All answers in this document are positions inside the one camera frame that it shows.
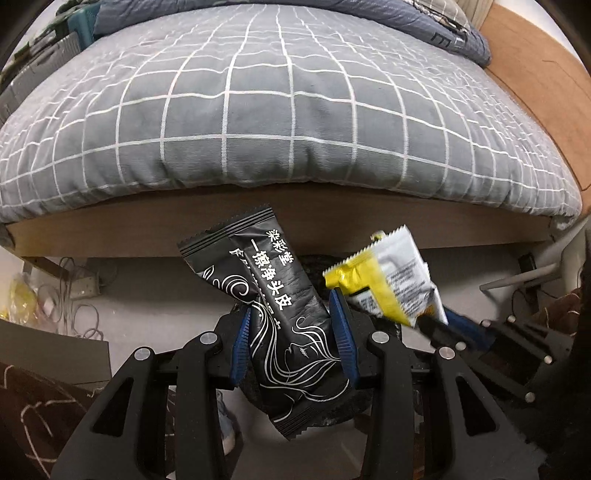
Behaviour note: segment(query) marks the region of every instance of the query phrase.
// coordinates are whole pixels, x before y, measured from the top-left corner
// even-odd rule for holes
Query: black shampoo packet
[[[262,207],[179,244],[202,279],[251,306],[249,350],[262,402],[286,438],[350,399],[330,316],[273,211]]]

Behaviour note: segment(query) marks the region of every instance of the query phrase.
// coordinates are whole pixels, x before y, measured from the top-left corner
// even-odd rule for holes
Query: gray floor
[[[495,319],[511,312],[512,288],[484,294],[478,286],[518,273],[517,261],[505,247],[475,247],[424,251],[431,276],[443,303],[474,319]],[[105,260],[104,269],[113,269]],[[197,278],[177,258],[141,258],[116,261],[119,273],[100,297],[91,302],[100,312],[100,329],[109,341],[115,372],[142,345],[156,352],[182,347],[200,332],[212,329],[233,301]],[[516,299],[516,309],[524,308]],[[80,314],[79,331],[89,322]],[[418,332],[406,329],[404,340],[429,349]],[[365,448],[365,436],[350,424],[308,429],[287,442],[267,417],[251,406],[239,390],[224,393],[245,439],[235,479],[345,480],[355,477]]]

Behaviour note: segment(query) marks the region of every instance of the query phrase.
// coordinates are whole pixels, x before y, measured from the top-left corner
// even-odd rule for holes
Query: blue gripper pad
[[[236,335],[236,340],[232,346],[232,366],[230,368],[230,381],[237,387],[246,375],[246,367],[248,366],[249,350],[248,350],[248,328],[251,321],[251,310],[246,311],[246,315],[242,319],[240,330]]]
[[[329,297],[330,320],[339,350],[340,362],[345,376],[356,387],[359,384],[357,347],[349,326],[350,310],[343,306],[345,298],[339,291],[332,290]]]

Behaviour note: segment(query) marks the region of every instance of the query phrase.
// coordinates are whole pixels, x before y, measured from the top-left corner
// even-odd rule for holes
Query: yellow packet
[[[372,315],[414,327],[429,313],[447,324],[439,291],[406,226],[323,275],[328,288],[340,287],[348,302]]]

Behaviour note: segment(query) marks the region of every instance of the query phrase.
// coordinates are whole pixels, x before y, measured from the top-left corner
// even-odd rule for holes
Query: pillow
[[[427,7],[444,16],[449,21],[461,26],[464,30],[470,31],[470,22],[464,10],[454,0],[413,0],[414,3]]]

